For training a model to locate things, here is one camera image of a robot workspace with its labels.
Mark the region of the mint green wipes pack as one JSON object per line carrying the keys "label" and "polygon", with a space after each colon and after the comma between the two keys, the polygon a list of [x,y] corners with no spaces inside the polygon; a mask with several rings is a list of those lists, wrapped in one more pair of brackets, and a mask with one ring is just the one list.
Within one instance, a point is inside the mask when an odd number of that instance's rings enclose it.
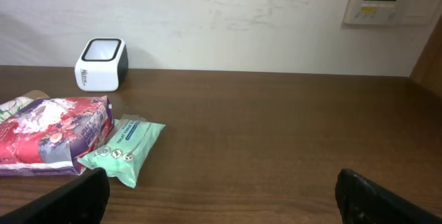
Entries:
{"label": "mint green wipes pack", "polygon": [[115,123],[106,143],[78,162],[88,169],[102,168],[107,176],[134,188],[142,165],[164,127],[138,115],[124,114]]}

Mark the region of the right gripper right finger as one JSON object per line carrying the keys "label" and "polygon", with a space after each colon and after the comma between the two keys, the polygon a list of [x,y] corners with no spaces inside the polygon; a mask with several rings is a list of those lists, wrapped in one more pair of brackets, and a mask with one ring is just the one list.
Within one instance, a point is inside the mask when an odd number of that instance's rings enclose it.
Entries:
{"label": "right gripper right finger", "polygon": [[344,224],[441,224],[441,218],[351,169],[341,169],[335,186]]}

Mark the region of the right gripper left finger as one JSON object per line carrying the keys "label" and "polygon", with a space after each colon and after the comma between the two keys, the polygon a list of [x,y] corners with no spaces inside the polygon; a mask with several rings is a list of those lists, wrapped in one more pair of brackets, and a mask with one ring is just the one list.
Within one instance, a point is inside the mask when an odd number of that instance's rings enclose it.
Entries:
{"label": "right gripper left finger", "polygon": [[68,184],[1,216],[2,223],[96,224],[102,221],[110,196],[102,168],[82,174]]}

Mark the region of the white tube with cork cap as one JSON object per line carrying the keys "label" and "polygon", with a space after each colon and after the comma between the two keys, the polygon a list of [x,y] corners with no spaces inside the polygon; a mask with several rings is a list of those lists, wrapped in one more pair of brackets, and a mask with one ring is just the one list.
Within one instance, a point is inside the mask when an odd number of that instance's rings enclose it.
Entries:
{"label": "white tube with cork cap", "polygon": [[6,121],[9,117],[15,115],[16,113],[26,112],[28,111],[29,104],[34,106],[33,103],[35,100],[40,101],[41,99],[47,99],[49,95],[40,90],[32,90],[22,96],[16,97],[13,100],[5,102],[1,104],[1,123]]}

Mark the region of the red purple pads pack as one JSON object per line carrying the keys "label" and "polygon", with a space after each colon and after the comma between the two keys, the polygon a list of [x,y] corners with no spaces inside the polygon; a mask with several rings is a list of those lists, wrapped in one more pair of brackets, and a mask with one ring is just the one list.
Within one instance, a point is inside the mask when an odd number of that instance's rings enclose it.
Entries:
{"label": "red purple pads pack", "polygon": [[106,95],[35,100],[1,123],[1,175],[80,175],[113,127]]}

